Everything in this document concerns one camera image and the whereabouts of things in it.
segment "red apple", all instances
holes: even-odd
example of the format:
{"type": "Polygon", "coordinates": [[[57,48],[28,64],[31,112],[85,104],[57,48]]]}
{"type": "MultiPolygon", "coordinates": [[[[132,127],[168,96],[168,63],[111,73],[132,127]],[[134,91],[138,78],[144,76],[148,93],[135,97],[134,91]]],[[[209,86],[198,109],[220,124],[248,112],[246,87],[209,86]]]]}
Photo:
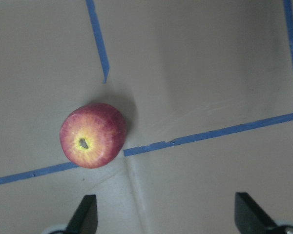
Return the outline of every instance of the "red apple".
{"type": "Polygon", "coordinates": [[[94,103],[72,112],[60,130],[65,156],[85,168],[98,168],[112,161],[126,137],[126,123],[113,106],[94,103]]]}

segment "gray surface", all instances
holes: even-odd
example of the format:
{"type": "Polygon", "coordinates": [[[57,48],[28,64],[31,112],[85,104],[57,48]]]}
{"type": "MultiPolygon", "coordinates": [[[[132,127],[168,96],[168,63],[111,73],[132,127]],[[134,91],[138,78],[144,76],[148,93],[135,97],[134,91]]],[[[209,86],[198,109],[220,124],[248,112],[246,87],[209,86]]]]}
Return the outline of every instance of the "gray surface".
{"type": "MultiPolygon", "coordinates": [[[[129,122],[124,148],[293,113],[282,1],[0,0],[0,176],[67,162],[62,121],[92,101],[129,122]]],[[[0,234],[66,223],[97,194],[99,234],[238,233],[234,192],[293,221],[293,122],[0,186],[0,234]]]]}

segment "apple stem cavity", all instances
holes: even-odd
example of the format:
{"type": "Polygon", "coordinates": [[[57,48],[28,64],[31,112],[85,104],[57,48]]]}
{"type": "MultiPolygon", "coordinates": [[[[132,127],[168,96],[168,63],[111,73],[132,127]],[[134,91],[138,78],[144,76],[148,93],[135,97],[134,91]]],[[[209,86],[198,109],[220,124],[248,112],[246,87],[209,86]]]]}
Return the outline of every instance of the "apple stem cavity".
{"type": "Polygon", "coordinates": [[[86,142],[86,140],[84,138],[81,138],[79,140],[79,145],[82,146],[82,147],[84,147],[85,149],[88,149],[89,148],[88,145],[87,145],[87,142],[86,142]]]}

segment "screw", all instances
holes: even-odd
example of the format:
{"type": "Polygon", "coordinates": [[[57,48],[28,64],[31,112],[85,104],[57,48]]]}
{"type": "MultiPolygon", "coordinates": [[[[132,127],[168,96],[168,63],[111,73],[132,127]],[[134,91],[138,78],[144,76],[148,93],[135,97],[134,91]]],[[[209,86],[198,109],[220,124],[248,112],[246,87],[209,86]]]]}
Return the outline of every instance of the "screw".
{"type": "Polygon", "coordinates": [[[285,233],[286,233],[286,234],[293,234],[293,228],[287,227],[287,228],[285,229],[285,233]]]}

